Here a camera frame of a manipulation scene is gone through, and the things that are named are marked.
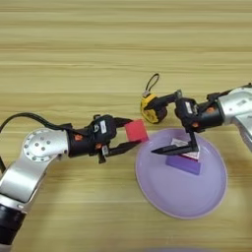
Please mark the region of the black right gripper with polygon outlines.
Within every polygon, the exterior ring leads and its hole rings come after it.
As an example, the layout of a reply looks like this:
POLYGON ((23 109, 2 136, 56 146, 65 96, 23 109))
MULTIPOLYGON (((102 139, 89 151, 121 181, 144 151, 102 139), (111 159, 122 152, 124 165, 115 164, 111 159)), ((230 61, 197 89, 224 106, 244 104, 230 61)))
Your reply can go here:
MULTIPOLYGON (((158 109, 167 107, 170 103, 177 103, 182 98, 182 91, 177 90, 173 94, 167 94, 155 98, 149 103, 149 109, 158 109)), ((168 146, 159 147, 153 150, 154 154, 164 156, 177 156, 187 153, 196 153, 199 151, 196 136, 194 132, 204 132, 206 129, 221 126, 223 123, 223 116, 219 105, 214 101, 212 104, 207 102, 197 103, 194 99, 185 101, 185 117, 183 119, 183 126, 186 132, 182 129, 164 129, 152 134, 151 140, 156 144, 169 142, 168 146), (171 145, 173 137, 190 137, 190 141, 183 146, 171 145)))

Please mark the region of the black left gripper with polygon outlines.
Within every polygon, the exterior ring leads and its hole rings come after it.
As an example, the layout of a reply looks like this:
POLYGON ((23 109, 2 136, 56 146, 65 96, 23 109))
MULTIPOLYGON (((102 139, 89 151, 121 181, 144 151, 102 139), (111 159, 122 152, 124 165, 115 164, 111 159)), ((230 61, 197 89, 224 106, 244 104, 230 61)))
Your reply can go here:
MULTIPOLYGON (((114 117, 114 123, 117 128, 124 127, 132 122, 132 119, 114 117)), ((108 126, 102 128, 98 126, 87 126, 78 130, 68 130, 69 142, 69 158, 79 156, 98 156, 99 163, 105 163, 109 157, 123 155, 128 151, 137 147, 141 141, 125 142, 119 144, 115 148, 111 148, 108 144, 113 138, 113 130, 108 126)))

